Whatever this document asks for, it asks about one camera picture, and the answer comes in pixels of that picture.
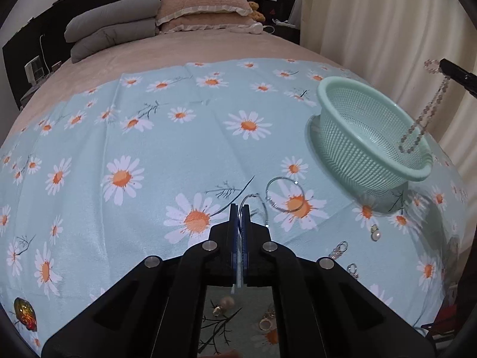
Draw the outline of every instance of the pillow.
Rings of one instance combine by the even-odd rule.
[[[162,0],[156,16],[156,24],[199,12],[237,12],[241,16],[252,13],[247,0]]]
[[[218,30],[220,28],[249,27],[255,21],[248,16],[233,13],[195,13],[181,16],[161,26],[161,33],[195,30]]]
[[[76,42],[100,28],[154,17],[160,0],[120,0],[76,16],[66,26],[64,39]]]
[[[156,21],[153,17],[101,28],[75,43],[71,49],[71,63],[77,63],[85,57],[117,44],[151,38],[155,35],[155,29]]]

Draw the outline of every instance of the bed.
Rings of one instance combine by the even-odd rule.
[[[331,75],[362,81],[273,35],[227,30],[64,63],[0,149],[0,302],[23,338],[40,352],[146,256],[182,255],[227,220],[240,191],[237,203],[263,196],[280,176],[304,195],[284,181],[273,189],[285,209],[302,206],[267,206],[274,241],[309,260],[346,241],[340,265],[356,264],[359,282],[415,328],[433,322],[464,235],[462,181],[428,136],[424,182],[385,196],[341,186],[309,138],[316,88]],[[263,224],[260,205],[250,208]],[[34,309],[34,328],[15,316],[18,297]]]

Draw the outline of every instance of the pink pillow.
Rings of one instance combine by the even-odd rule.
[[[247,0],[161,0],[156,25],[199,12],[237,12],[247,16],[252,13],[252,8]]]
[[[161,33],[195,30],[218,30],[221,28],[249,27],[255,21],[248,16],[233,13],[195,13],[181,16],[161,26]]]

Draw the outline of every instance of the gray pillow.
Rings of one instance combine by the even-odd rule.
[[[75,43],[71,49],[71,62],[77,63],[85,57],[117,44],[151,38],[156,34],[155,30],[155,17],[101,28]]]
[[[106,26],[154,17],[159,5],[160,0],[120,0],[91,9],[68,23],[64,39],[73,43]]]

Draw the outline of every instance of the basket rim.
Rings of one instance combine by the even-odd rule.
[[[342,87],[346,86],[349,88],[353,88],[355,90],[359,90],[360,92],[363,92],[365,94],[373,96],[376,99],[381,100],[383,104],[387,106],[390,110],[392,110],[405,124],[409,124],[409,126],[411,126],[414,120],[404,110],[402,110],[397,104],[395,104],[390,98],[386,97],[383,93],[379,92],[371,86],[355,81],[354,79],[343,77],[326,77],[320,82],[317,88],[317,97],[318,101],[321,104],[321,107],[325,108],[326,111],[331,114],[332,118],[338,124],[342,132],[344,132],[352,141],[354,141],[355,144],[357,144],[357,146],[359,146],[369,156],[376,160],[380,165],[387,167],[389,170],[391,170],[391,172],[395,173],[396,175],[402,176],[403,178],[411,181],[419,182],[426,179],[430,175],[433,161],[431,148],[429,147],[425,136],[423,136],[420,141],[420,144],[424,149],[423,156],[425,160],[425,165],[423,168],[409,168],[395,160],[390,159],[381,150],[373,147],[370,144],[367,144],[361,138],[361,136],[359,136],[358,134],[356,134],[356,132],[354,132],[354,130],[352,130],[349,123],[347,123],[346,120],[339,114],[339,112],[333,106],[327,95],[327,89],[330,85],[339,85]]]

